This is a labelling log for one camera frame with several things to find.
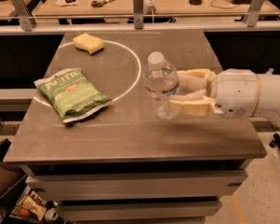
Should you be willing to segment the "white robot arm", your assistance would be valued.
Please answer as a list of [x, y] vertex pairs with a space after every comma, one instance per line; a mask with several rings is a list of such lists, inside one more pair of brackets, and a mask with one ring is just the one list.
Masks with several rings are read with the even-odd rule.
[[174, 111], [226, 119], [261, 117], [280, 128], [280, 75], [273, 70], [256, 74], [228, 69], [215, 74], [209, 69], [190, 69], [177, 75], [180, 87], [189, 93], [169, 99]]

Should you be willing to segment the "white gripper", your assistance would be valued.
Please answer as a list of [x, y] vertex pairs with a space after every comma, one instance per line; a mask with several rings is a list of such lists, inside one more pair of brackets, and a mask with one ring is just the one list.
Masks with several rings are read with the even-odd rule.
[[[256, 110], [259, 80], [250, 70], [228, 69], [216, 76], [214, 71], [203, 68], [179, 70], [177, 75], [181, 88], [198, 91], [171, 96], [169, 106], [174, 111], [204, 117], [215, 110], [226, 119], [245, 119]], [[208, 97], [206, 88], [210, 83]]]

